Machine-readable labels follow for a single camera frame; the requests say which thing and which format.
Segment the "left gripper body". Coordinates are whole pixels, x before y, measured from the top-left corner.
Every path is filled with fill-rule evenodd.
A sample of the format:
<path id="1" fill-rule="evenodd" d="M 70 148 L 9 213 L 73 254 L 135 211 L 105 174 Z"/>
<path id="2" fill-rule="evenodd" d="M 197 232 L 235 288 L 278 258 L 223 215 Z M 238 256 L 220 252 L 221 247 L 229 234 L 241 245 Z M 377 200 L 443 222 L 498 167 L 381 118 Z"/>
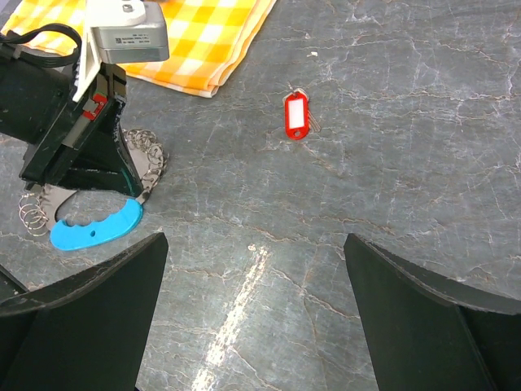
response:
<path id="1" fill-rule="evenodd" d="M 60 57 L 32 55 L 21 45 L 1 44 L 1 132 L 28 148 L 61 142 L 78 150 L 93 130 L 120 125 L 126 74 L 114 64 L 101 70 L 79 102 L 77 66 Z"/>

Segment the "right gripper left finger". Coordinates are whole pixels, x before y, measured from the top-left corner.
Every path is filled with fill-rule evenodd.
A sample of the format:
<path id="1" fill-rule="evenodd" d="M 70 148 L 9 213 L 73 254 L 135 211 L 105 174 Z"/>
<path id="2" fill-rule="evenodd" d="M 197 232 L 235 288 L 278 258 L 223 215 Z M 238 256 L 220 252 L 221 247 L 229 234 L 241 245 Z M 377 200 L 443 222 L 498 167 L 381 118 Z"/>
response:
<path id="1" fill-rule="evenodd" d="M 149 235 L 35 291 L 1 269 L 3 390 L 134 390 L 169 245 Z"/>

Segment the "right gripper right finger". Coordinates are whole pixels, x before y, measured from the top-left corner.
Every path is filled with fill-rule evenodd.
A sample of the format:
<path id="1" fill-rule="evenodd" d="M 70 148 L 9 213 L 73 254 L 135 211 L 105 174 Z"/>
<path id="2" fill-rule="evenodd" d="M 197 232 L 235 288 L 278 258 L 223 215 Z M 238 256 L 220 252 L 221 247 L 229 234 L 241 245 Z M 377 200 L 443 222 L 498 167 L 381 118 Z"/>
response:
<path id="1" fill-rule="evenodd" d="M 518 390 L 520 302 L 467 286 L 353 233 L 348 277 L 381 390 Z"/>

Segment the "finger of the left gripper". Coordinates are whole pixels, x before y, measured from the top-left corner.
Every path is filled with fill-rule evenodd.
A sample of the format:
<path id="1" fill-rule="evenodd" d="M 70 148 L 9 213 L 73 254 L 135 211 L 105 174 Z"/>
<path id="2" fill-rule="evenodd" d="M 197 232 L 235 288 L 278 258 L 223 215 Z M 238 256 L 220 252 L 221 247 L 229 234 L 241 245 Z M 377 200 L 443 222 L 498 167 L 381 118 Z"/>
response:
<path id="1" fill-rule="evenodd" d="M 29 147 L 20 178 L 27 188 L 50 184 L 69 190 L 116 191 L 125 196 L 143 190 L 120 125 L 108 132 L 93 130 L 78 150 L 61 142 Z"/>

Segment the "red tag key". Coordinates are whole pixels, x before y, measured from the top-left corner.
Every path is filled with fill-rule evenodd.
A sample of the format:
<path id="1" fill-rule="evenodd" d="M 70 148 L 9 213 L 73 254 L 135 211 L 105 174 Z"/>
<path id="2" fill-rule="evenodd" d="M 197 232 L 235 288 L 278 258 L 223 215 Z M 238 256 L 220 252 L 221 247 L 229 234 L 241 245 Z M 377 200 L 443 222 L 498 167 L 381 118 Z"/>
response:
<path id="1" fill-rule="evenodd" d="M 285 131 L 289 139 L 299 141 L 309 132 L 322 130 L 309 109 L 310 97 L 302 88 L 295 88 L 283 98 Z"/>

